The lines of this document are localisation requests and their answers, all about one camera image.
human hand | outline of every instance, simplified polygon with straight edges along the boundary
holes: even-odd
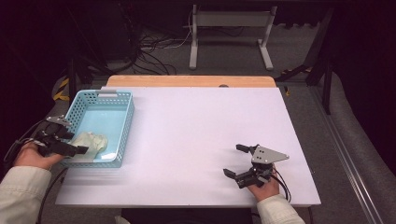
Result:
[[[260,188],[256,185],[250,185],[247,186],[247,188],[254,195],[257,202],[279,194],[279,183],[277,183],[277,181],[272,177],[270,178],[270,181],[268,183],[264,184]]]
[[[38,146],[33,142],[29,142],[22,146],[17,159],[14,161],[14,166],[34,166],[49,170],[53,164],[63,158],[64,156],[59,154],[43,157],[38,153]]]

blue plastic basket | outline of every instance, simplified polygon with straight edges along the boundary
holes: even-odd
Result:
[[[103,134],[108,143],[91,162],[64,159],[66,167],[121,167],[134,113],[131,91],[79,91],[66,119],[72,123],[69,132],[75,137],[82,132]]]

white table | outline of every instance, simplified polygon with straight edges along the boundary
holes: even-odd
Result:
[[[119,169],[69,169],[56,203],[91,207],[253,207],[223,174],[251,167],[236,144],[290,155],[276,163],[294,206],[320,204],[278,88],[106,87],[132,90],[135,112]]]

jacket sleeve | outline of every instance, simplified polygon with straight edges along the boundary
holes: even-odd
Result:
[[[0,223],[35,223],[50,177],[41,168],[12,167],[0,184]]]
[[[300,224],[304,221],[285,197],[277,194],[257,203],[262,224]]]

metal frame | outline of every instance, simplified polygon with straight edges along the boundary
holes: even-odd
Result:
[[[190,69],[196,69],[198,56],[198,26],[265,26],[265,32],[262,39],[258,39],[262,59],[267,70],[273,70],[274,66],[271,62],[267,42],[271,33],[272,24],[275,19],[277,7],[271,7],[270,11],[233,11],[233,12],[218,12],[218,11],[200,11],[196,5],[192,8],[192,43],[190,54]]]
[[[364,214],[367,217],[367,220],[371,224],[376,223],[384,223],[382,221],[381,216],[379,215],[373,200],[370,197],[370,194],[361,178],[361,175],[358,172],[352,158],[350,157],[347,147],[345,146],[343,139],[340,136],[335,124],[332,121],[330,115],[326,113],[324,108],[321,106],[321,98],[318,89],[315,87],[310,88],[311,94],[315,100],[316,105],[318,106],[318,110],[325,122],[325,125],[328,129],[328,132],[331,134],[332,142],[334,144],[334,149],[344,166],[344,170],[346,171],[346,175],[350,181],[352,188],[354,189],[356,196],[358,197],[359,202],[361,203],[361,208],[363,209]]]

